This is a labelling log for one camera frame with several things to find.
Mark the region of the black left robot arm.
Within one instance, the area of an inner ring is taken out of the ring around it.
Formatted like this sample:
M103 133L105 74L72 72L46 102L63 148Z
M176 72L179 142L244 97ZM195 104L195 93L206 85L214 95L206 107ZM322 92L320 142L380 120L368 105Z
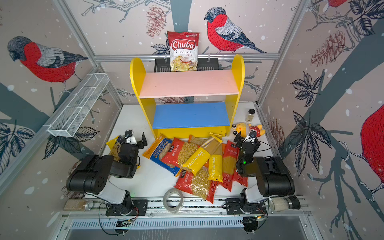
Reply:
M70 174L66 188L70 192L84 193L95 196L107 203L107 208L113 214L128 214L137 206L132 201L131 194L109 181L109 177L132 179L141 164L139 150L148 145L145 134L137 141L132 130L118 137L117 150L119 159L112 155L93 155L81 160L81 163Z

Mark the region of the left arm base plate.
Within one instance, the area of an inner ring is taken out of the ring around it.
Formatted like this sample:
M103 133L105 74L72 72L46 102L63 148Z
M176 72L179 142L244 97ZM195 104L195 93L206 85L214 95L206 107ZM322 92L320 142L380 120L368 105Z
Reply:
M145 216L148 207L148 200L131 200L119 205L107 204L107 217Z

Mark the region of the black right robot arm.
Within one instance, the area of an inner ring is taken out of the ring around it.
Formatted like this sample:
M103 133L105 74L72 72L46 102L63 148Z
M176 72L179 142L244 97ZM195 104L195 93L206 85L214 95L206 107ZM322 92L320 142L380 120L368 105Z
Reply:
M241 209L250 213L269 198L286 197L295 194L293 177L280 157L258 157L261 142L256 137L235 137L239 148L236 163L241 177L255 177L256 184L243 189L240 194Z

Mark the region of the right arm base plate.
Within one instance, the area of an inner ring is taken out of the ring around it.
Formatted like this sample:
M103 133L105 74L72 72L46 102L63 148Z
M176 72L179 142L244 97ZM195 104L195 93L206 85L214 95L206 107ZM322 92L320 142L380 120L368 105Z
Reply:
M265 203L248 203L240 198L228 198L222 204L228 215L266 215Z

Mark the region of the yellow Pastatime spaghetti bag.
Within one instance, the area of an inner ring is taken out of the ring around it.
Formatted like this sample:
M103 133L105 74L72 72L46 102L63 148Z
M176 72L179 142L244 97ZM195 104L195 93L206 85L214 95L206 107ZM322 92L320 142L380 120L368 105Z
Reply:
M209 180L223 182L223 144L220 144L209 159Z
M210 137L189 157L184 169L196 175L214 154L222 154L222 136L210 133Z

